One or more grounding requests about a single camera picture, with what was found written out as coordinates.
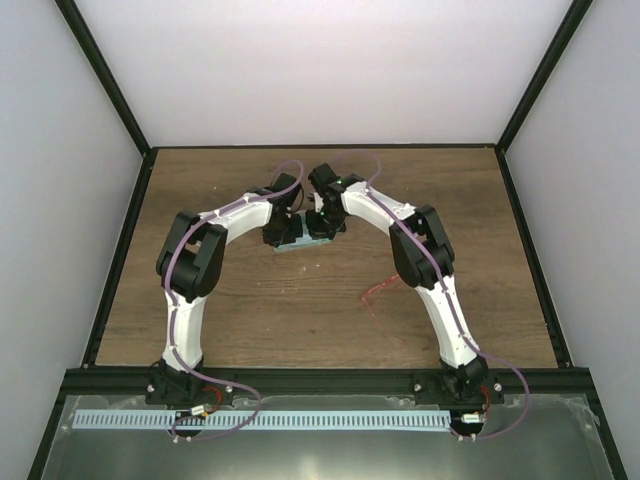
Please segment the green glasses case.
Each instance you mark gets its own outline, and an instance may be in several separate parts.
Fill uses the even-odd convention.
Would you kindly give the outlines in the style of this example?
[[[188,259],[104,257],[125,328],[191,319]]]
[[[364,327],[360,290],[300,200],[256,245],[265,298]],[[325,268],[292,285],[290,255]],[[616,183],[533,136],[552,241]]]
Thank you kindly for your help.
[[[278,246],[274,247],[274,251],[281,252],[289,252],[293,250],[299,250],[303,248],[315,247],[326,245],[330,243],[330,239],[328,238],[313,238],[309,232],[306,223],[306,212],[303,210],[299,210],[295,216],[300,220],[301,233],[296,235],[294,240],[289,243],[281,242]]]

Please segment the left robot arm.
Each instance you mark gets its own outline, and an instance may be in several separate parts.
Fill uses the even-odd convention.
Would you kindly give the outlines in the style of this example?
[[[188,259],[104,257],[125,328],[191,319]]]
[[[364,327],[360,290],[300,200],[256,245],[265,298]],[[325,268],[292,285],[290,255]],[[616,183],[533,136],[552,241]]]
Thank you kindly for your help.
[[[254,230],[263,231],[271,247],[294,243],[303,234],[293,212],[302,187],[258,188],[223,207],[193,214],[179,213],[156,262],[167,302],[167,340],[162,360],[175,372],[170,393],[181,403],[196,402],[204,392],[203,377],[192,371],[203,360],[201,330],[208,296],[217,285],[226,246]]]

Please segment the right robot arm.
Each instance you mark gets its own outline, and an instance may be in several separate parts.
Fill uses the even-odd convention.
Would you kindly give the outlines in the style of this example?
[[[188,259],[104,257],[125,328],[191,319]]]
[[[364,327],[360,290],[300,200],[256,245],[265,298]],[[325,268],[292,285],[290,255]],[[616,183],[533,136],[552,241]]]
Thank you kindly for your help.
[[[480,390],[487,364],[471,335],[454,279],[455,253],[436,210],[401,203],[375,190],[362,177],[338,176],[327,164],[309,174],[314,209],[306,213],[314,239],[333,239],[346,230],[346,219],[358,217],[388,235],[396,272],[421,298],[439,344],[447,372],[444,389],[458,403]]]

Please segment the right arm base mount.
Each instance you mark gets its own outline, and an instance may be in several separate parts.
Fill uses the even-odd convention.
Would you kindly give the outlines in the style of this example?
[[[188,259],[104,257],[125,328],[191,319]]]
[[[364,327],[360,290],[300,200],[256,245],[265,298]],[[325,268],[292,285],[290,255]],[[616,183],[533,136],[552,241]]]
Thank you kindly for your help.
[[[469,365],[454,368],[441,362],[439,369],[418,370],[409,381],[409,392],[420,404],[474,406],[486,399],[503,404],[504,395],[494,388],[495,378],[486,361],[476,358]]]

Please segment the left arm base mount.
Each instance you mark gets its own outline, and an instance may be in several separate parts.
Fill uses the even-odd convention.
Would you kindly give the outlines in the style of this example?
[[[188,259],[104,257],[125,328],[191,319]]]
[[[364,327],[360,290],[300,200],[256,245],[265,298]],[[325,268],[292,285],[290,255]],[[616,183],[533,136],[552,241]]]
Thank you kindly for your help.
[[[233,391],[226,386],[211,384],[186,372],[175,370],[164,360],[149,368],[145,400],[148,405],[192,407],[200,404],[230,405]]]

